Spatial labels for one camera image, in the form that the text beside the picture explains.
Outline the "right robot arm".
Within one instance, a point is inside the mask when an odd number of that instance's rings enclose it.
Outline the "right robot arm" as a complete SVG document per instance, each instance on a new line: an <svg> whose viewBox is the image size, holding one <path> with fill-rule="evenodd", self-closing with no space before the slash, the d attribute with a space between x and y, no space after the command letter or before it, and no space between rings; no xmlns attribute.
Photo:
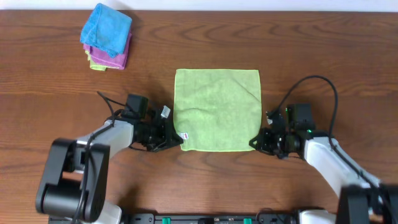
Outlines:
<svg viewBox="0 0 398 224"><path fill-rule="evenodd" d="M301 210L297 223L370 223L371 215L379 215L383 223L397 223L397 186L384 184L365 171L326 132L263 128L249 145L279 159L298 154L338 196L336 214L320 209Z"/></svg>

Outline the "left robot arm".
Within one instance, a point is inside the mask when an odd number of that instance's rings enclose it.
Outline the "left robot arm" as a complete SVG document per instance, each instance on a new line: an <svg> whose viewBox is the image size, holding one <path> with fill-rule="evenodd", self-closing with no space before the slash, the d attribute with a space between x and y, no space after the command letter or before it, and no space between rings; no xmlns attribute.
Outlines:
<svg viewBox="0 0 398 224"><path fill-rule="evenodd" d="M35 198L39 213L71 223L94 223L105 217L110 159L134 143L160 152L183 143L172 119L161 112L150 121L115 111L104 125L78 139L53 141Z"/></svg>

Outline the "green microfiber cloth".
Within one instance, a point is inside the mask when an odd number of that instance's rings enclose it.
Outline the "green microfiber cloth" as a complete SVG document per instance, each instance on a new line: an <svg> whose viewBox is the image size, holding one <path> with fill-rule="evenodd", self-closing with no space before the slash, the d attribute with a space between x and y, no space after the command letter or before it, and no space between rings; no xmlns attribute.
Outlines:
<svg viewBox="0 0 398 224"><path fill-rule="evenodd" d="M259 71L178 69L173 119L183 151L251 151L262 124Z"/></svg>

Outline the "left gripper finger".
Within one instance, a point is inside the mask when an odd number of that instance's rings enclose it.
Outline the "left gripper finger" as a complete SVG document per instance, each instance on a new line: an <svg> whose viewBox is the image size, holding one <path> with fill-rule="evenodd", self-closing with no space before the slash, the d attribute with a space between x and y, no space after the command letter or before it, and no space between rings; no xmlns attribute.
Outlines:
<svg viewBox="0 0 398 224"><path fill-rule="evenodd" d="M182 139L171 139L170 141L163 141L160 143L154 143L149 145L149 152L160 152L166 149L170 149L179 146L183 143Z"/></svg>
<svg viewBox="0 0 398 224"><path fill-rule="evenodd" d="M175 131L173 121L169 119L165 121L165 139L166 141L170 141L171 139L182 139Z"/></svg>

